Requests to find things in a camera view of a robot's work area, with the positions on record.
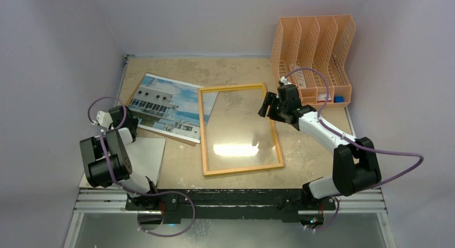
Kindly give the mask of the building and sky photo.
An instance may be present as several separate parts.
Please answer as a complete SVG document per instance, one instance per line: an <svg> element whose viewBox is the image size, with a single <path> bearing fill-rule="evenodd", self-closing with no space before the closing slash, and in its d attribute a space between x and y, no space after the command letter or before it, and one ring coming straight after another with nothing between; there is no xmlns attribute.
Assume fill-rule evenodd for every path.
<svg viewBox="0 0 455 248"><path fill-rule="evenodd" d="M200 116L208 123L218 93L209 93L199 108L199 85L146 73L127 101L142 129L196 145L201 142Z"/></svg>

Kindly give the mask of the brown backing board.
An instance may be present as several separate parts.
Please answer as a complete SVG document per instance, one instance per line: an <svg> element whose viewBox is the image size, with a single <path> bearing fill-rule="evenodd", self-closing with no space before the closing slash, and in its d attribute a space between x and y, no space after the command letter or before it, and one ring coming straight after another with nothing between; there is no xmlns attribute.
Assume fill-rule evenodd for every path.
<svg viewBox="0 0 455 248"><path fill-rule="evenodd" d="M186 117L178 117L173 96L161 92L138 91L129 98L128 108L138 118L138 127L189 145L199 144L201 128Z"/></svg>

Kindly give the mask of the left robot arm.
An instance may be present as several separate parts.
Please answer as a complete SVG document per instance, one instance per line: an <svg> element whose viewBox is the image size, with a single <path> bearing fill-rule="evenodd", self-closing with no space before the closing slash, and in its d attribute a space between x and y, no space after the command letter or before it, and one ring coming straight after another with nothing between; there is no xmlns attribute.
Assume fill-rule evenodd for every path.
<svg viewBox="0 0 455 248"><path fill-rule="evenodd" d="M133 171L126 145L136 141L138 119L124 106L109 109L110 122L99 136L79 142L85 179L95 187L117 187L128 192L135 204L153 210L160 203L155 183Z"/></svg>

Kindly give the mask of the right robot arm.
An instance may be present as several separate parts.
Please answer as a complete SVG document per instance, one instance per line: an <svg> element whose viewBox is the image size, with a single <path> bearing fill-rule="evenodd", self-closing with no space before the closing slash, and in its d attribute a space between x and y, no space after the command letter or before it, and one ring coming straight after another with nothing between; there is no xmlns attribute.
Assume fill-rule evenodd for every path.
<svg viewBox="0 0 455 248"><path fill-rule="evenodd" d="M281 85L277 90L277 93L266 93L259 116L292 125L310 135L333 156L330 176L303 185L301 201L306 208L315 208L323 198L350 196L381 181L379 163L376 154L370 151L373 142L369 138L331 132L332 125L320 117L314 107L301 104L295 85Z"/></svg>

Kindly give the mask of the white label card in organizer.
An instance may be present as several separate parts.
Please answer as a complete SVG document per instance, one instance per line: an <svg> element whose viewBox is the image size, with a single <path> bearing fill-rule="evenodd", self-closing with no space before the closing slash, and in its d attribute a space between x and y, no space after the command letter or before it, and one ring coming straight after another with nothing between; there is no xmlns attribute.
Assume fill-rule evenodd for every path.
<svg viewBox="0 0 455 248"><path fill-rule="evenodd" d="M293 79L295 84L298 85L300 88L306 88L306 80L304 77L304 73L302 70L298 70L294 73L291 74L291 76L288 77L289 79Z"/></svg>

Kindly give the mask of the red white small box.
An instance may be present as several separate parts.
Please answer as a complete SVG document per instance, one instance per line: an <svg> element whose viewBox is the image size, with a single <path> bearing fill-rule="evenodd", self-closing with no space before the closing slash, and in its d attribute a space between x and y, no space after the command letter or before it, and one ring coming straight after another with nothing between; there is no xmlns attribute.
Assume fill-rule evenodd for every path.
<svg viewBox="0 0 455 248"><path fill-rule="evenodd" d="M330 102L332 100L330 94L328 93L320 93L317 95L317 102L324 103L325 101Z"/></svg>

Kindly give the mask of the blue small object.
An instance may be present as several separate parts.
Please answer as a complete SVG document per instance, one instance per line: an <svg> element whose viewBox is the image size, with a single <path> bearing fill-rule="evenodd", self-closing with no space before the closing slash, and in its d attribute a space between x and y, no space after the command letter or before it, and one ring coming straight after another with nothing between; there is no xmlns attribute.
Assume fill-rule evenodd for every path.
<svg viewBox="0 0 455 248"><path fill-rule="evenodd" d="M343 103L343 102L345 102L345 100L344 100L343 96L335 96L333 99L333 102L334 103Z"/></svg>

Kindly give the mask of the orange plastic file organizer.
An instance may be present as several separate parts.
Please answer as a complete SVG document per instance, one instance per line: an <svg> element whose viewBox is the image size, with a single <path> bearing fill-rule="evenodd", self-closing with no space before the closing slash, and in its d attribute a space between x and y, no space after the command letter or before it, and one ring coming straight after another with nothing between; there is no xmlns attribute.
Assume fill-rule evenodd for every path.
<svg viewBox="0 0 455 248"><path fill-rule="evenodd" d="M307 87L296 87L303 105L319 108L317 95L328 93L327 107L348 106L352 87L344 65L355 31L349 14L279 18L270 58L274 77L295 84L288 77L302 70ZM334 103L335 96L345 102Z"/></svg>

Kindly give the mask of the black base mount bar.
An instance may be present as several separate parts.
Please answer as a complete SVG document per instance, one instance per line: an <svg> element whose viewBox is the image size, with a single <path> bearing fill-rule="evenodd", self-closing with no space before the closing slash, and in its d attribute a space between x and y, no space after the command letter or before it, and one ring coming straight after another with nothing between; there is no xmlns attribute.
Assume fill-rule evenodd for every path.
<svg viewBox="0 0 455 248"><path fill-rule="evenodd" d="M321 212L336 208L332 198L311 201L300 188L159 189L158 193L155 197L128 196L126 210L163 213L165 224L191 218L309 224L313 218L323 222Z"/></svg>

